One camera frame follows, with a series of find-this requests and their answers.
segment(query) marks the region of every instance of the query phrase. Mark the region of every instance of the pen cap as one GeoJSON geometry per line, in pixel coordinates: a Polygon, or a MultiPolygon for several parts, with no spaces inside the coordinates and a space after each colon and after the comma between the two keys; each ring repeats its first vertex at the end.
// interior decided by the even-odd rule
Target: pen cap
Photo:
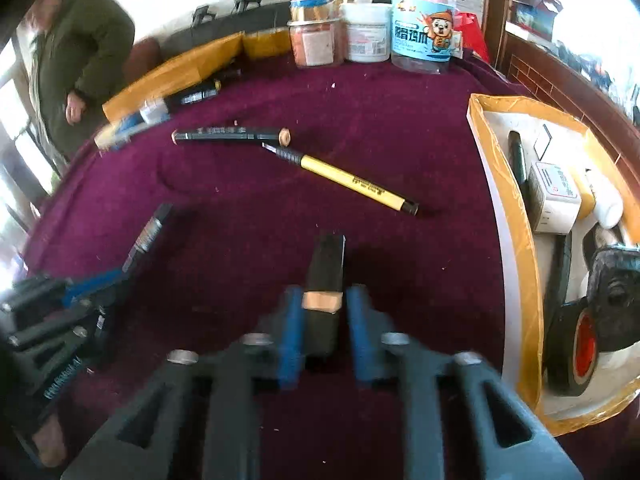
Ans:
{"type": "Polygon", "coordinates": [[[609,179],[596,170],[587,170],[587,181],[596,200],[593,213],[605,229],[612,229],[622,218],[622,197],[609,179]]]}
{"type": "Polygon", "coordinates": [[[410,200],[405,200],[401,206],[402,211],[413,216],[416,216],[418,214],[418,208],[418,204],[415,202],[411,202],[410,200]]]}

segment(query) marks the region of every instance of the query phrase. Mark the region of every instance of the clear plastic jar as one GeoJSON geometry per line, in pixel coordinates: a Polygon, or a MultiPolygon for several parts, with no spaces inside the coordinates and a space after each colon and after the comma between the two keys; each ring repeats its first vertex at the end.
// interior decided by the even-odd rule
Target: clear plastic jar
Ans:
{"type": "Polygon", "coordinates": [[[411,72],[446,72],[456,0],[392,0],[392,4],[392,63],[411,72]]]}
{"type": "Polygon", "coordinates": [[[340,18],[289,22],[289,35],[299,67],[336,66],[344,61],[346,35],[340,18]]]}

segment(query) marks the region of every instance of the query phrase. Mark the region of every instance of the jar label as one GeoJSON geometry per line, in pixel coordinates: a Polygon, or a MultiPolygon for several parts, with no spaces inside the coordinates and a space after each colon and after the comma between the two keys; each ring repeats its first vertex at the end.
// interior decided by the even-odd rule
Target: jar label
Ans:
{"type": "Polygon", "coordinates": [[[347,58],[389,56],[387,25],[361,25],[347,23],[347,40],[349,49],[347,58]]]}
{"type": "Polygon", "coordinates": [[[424,0],[391,0],[391,49],[428,61],[451,57],[454,8],[424,0]]]}
{"type": "Polygon", "coordinates": [[[331,30],[303,32],[302,45],[307,66],[329,65],[334,62],[334,35],[331,30]]]}

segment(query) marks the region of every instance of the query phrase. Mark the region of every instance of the red bag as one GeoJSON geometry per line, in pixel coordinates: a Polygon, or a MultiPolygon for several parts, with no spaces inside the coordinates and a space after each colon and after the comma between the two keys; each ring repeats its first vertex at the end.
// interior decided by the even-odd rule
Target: red bag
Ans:
{"type": "Polygon", "coordinates": [[[458,12],[454,19],[454,30],[462,32],[462,46],[472,48],[478,56],[489,61],[489,49],[484,42],[484,36],[478,23],[478,17],[471,12],[458,12]]]}

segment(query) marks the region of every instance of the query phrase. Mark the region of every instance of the white bottle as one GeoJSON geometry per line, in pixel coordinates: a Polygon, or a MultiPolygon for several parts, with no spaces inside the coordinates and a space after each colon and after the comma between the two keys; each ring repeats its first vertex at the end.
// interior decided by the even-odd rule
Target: white bottle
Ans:
{"type": "Polygon", "coordinates": [[[609,179],[596,170],[587,170],[587,180],[596,199],[593,214],[605,229],[613,229],[622,218],[622,197],[609,179]]]}

